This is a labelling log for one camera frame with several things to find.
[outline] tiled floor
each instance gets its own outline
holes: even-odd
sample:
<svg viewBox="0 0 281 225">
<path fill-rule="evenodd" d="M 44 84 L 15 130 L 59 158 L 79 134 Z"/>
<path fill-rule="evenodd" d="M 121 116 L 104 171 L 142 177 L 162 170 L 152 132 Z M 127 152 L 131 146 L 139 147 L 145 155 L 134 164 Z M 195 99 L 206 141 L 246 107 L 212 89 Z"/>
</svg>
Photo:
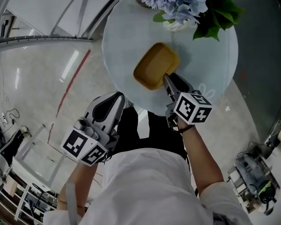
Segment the tiled floor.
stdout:
<svg viewBox="0 0 281 225">
<path fill-rule="evenodd" d="M 34 35 L 34 31 L 27 27 L 19 31 L 25 34 L 32 32 Z M 82 65 L 56 117 L 66 89 L 88 49 L 91 53 Z M 36 139 L 36 145 L 25 162 L 37 173 L 48 178 L 61 156 L 58 149 L 67 128 L 83 115 L 93 99 L 116 90 L 104 66 L 101 40 L 86 44 L 27 46 L 4 51 L 0 56 L 0 115 L 13 108 L 20 113 L 16 124 L 5 134 L 10 137 L 20 125 L 28 126 L 31 133 L 34 133 L 41 124 L 45 124 L 46 128 Z M 4 72 L 4 91 L 1 69 Z M 54 126 L 49 145 L 52 124 Z M 143 136 L 146 136 L 148 131 L 143 129 L 146 119 L 139 126 Z M 233 81 L 214 105 L 208 121 L 198 126 L 198 130 L 225 177 L 237 153 L 250 140 L 258 141 L 251 115 Z M 74 167 L 73 161 L 65 159 L 53 182 L 52 188 L 55 191 L 61 190 Z M 95 176 L 98 183 L 93 182 L 90 198 L 96 197 L 101 191 L 99 184 L 102 184 L 102 172 L 101 164 Z"/>
</svg>

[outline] round table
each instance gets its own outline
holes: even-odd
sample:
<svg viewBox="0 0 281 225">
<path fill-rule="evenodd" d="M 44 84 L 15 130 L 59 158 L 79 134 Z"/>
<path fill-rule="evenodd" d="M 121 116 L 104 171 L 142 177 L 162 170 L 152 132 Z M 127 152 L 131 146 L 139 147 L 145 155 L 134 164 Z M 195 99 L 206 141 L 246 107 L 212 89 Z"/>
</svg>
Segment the round table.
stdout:
<svg viewBox="0 0 281 225">
<path fill-rule="evenodd" d="M 157 10 L 141 7 L 135 0 L 121 0 L 109 15 L 102 51 L 105 66 L 116 87 L 134 104 L 164 116 L 171 103 L 164 87 L 148 90 L 133 77 L 147 50 L 157 42 L 168 44 L 180 57 L 175 73 L 211 102 L 226 90 L 237 66 L 238 44 L 234 27 L 213 38 L 192 40 L 195 29 L 170 32 L 162 22 L 153 22 Z"/>
</svg>

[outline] wrist strap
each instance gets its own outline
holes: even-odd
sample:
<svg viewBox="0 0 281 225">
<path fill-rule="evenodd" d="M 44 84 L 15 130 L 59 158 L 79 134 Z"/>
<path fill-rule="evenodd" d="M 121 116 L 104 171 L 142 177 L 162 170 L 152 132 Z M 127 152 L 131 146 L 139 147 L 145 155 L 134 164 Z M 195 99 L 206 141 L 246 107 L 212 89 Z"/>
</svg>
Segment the wrist strap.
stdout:
<svg viewBox="0 0 281 225">
<path fill-rule="evenodd" d="M 189 130 L 190 128 L 192 128 L 193 126 L 194 126 L 193 124 L 187 125 L 185 128 L 179 129 L 178 132 L 179 132 L 179 133 L 183 133 L 183 132 L 185 132 L 186 130 Z"/>
</svg>

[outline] flower vase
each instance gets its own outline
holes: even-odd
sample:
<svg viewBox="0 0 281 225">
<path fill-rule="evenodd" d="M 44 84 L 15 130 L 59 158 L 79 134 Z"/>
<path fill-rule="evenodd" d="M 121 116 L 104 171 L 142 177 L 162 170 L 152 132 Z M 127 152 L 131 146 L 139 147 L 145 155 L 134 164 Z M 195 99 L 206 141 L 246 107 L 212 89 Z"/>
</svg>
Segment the flower vase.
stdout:
<svg viewBox="0 0 281 225">
<path fill-rule="evenodd" d="M 186 22 L 184 22 L 184 24 L 180 24 L 177 21 L 173 23 L 169 23 L 168 21 L 165 21 L 163 22 L 163 27 L 171 32 L 179 32 L 187 28 L 196 29 L 197 24 L 192 20 L 187 20 Z"/>
</svg>

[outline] cable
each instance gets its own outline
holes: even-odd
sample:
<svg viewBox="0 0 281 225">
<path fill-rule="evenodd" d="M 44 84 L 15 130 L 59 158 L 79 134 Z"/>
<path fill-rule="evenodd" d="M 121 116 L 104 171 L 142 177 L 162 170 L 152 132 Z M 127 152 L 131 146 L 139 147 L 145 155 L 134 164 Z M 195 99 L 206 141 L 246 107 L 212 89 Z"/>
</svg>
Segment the cable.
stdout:
<svg viewBox="0 0 281 225">
<path fill-rule="evenodd" d="M 278 132 L 276 132 L 275 134 L 273 134 L 273 132 L 276 130 L 277 125 L 281 124 L 281 120 L 278 120 L 277 123 L 275 124 L 274 129 L 271 132 L 271 137 L 276 136 L 280 131 L 281 131 L 281 127 L 279 128 Z"/>
<path fill-rule="evenodd" d="M 100 188 L 102 188 L 100 183 L 96 179 L 93 178 L 93 180 L 97 182 L 97 184 L 100 186 Z"/>
<path fill-rule="evenodd" d="M 1 67 L 1 72 L 2 72 L 2 95 L 3 95 L 3 102 L 1 103 L 1 107 L 2 107 L 2 111 L 3 111 L 3 103 L 8 102 L 9 98 L 6 95 L 6 93 L 4 92 L 4 72 L 3 72 L 3 68 L 2 68 L 1 52 L 0 52 L 0 67 Z"/>
<path fill-rule="evenodd" d="M 246 153 L 246 152 L 247 152 L 247 150 L 250 148 L 250 144 L 251 144 L 251 143 L 256 144 L 256 145 L 260 145 L 259 143 L 256 143 L 256 142 L 253 142 L 253 141 L 250 141 L 250 142 L 249 142 L 249 144 L 248 144 L 247 149 L 246 149 L 245 151 L 239 152 L 239 153 L 237 154 L 237 157 L 238 157 L 238 158 L 239 158 L 239 157 L 241 157 L 244 153 Z"/>
<path fill-rule="evenodd" d="M 29 206 L 29 209 L 30 209 L 31 215 L 32 215 L 32 217 L 34 218 L 34 215 L 33 215 L 33 214 L 34 214 L 34 212 L 33 212 L 32 208 L 31 208 L 31 205 L 30 205 L 30 203 L 29 203 L 29 202 L 28 202 L 27 204 L 28 204 L 28 206 Z"/>
<path fill-rule="evenodd" d="M 15 110 L 15 111 L 18 113 L 18 116 L 15 116 L 13 113 L 11 113 L 13 110 Z M 9 118 L 10 118 L 11 120 L 20 118 L 20 113 L 19 113 L 19 111 L 18 111 L 16 108 L 13 108 L 12 110 L 6 111 L 6 113 L 4 114 L 4 117 L 6 117 L 7 113 L 9 113 Z M 9 123 L 8 120 L 7 120 L 7 122 L 2 121 L 1 117 L 0 117 L 0 121 L 1 121 L 2 126 L 3 126 L 4 128 L 5 128 L 6 124 Z"/>
<path fill-rule="evenodd" d="M 36 185 L 36 184 L 32 184 L 37 190 L 39 190 L 40 192 L 41 192 L 41 195 L 38 197 L 38 201 L 37 201 L 37 203 L 33 206 L 33 212 L 34 212 L 34 210 L 36 209 L 36 207 L 38 206 L 38 203 L 39 203 L 39 201 L 41 200 L 41 197 L 43 196 L 43 194 L 44 193 L 46 193 L 45 191 L 43 191 L 38 185 Z"/>
<path fill-rule="evenodd" d="M 272 123 L 272 125 L 271 125 L 271 127 L 270 127 L 270 129 L 269 129 L 269 131 L 268 131 L 268 133 L 267 133 L 267 136 L 270 134 L 270 131 L 272 130 L 272 127 L 273 127 L 275 121 L 277 120 L 277 118 L 278 118 L 278 116 L 279 116 L 280 110 L 281 110 L 281 105 L 280 105 L 279 110 L 278 110 L 278 112 L 277 112 L 277 115 L 276 115 L 276 117 L 275 117 L 275 119 L 274 119 L 274 121 L 273 121 L 273 123 Z"/>
<path fill-rule="evenodd" d="M 14 125 L 14 124 L 13 124 Z M 9 129 L 11 129 L 11 127 L 13 126 L 13 125 L 11 125 L 10 127 L 9 127 Z M 9 130 L 8 129 L 8 130 Z M 4 135 L 8 130 L 6 130 L 2 135 Z"/>
</svg>

